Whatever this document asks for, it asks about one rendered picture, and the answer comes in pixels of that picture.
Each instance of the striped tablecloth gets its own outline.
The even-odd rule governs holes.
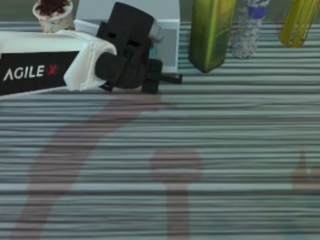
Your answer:
[[[3,31],[39,31],[2,23]],[[320,25],[161,94],[0,102],[0,240],[318,240]]]

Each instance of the tabletop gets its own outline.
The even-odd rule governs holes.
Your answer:
[[[0,30],[39,31],[36,23]],[[0,102],[0,239],[318,240],[320,25],[183,85]]]

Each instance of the brown and white cup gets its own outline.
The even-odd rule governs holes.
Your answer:
[[[64,7],[64,13],[54,12],[51,16],[40,15],[40,11],[36,8],[41,4],[41,0],[37,1],[33,6],[33,15],[39,20],[42,31],[44,33],[56,33],[59,30],[75,30],[73,20],[74,5],[71,0],[68,0],[68,5]]]

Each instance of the yellow container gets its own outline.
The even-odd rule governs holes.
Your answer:
[[[236,0],[194,0],[189,61],[207,73],[224,63]]]
[[[291,0],[279,35],[280,42],[291,48],[302,47],[319,7],[320,0]]]

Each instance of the gray box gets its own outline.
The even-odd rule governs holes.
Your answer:
[[[138,8],[156,19],[158,25],[163,29],[164,39],[162,42],[154,45],[154,55],[163,62],[164,73],[177,73],[180,34],[180,1],[80,0],[75,20],[76,30],[95,34],[96,31],[92,31],[92,27],[97,27],[101,21],[108,21],[116,2]]]

